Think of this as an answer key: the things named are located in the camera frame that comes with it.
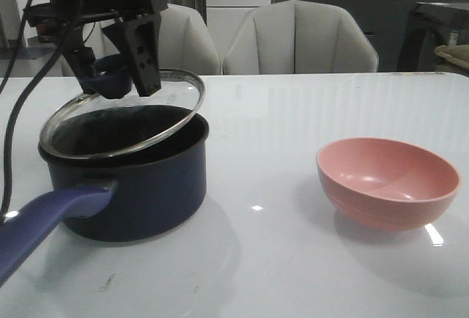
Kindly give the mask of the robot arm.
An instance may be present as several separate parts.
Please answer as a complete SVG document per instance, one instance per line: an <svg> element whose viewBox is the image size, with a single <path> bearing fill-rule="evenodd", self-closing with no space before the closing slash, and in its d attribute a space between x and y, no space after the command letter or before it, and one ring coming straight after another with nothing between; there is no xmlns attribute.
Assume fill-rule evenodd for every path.
<svg viewBox="0 0 469 318"><path fill-rule="evenodd" d="M25 15L57 47L84 93L120 99L131 89L149 97L161 88L158 39L167 7L166 0L49 0ZM102 21L109 22L102 32L117 53L99 59L83 32Z"/></svg>

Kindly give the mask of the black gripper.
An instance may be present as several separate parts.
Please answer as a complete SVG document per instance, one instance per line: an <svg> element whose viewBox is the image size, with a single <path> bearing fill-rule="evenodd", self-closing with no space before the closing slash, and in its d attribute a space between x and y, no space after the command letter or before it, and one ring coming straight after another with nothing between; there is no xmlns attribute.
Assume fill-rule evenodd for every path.
<svg viewBox="0 0 469 318"><path fill-rule="evenodd" d="M58 0L33 5L25 13L31 27L52 20L69 22L74 15L78 16L79 23L115 18L127 20L107 25L103 33L123 55L139 96L149 97L160 89L158 39L161 17L157 14L167 8L167 0ZM85 45L83 30L84 25L78 25L68 32L62 55L83 93L94 94L87 84L93 77L92 65L96 58L92 48Z"/></svg>

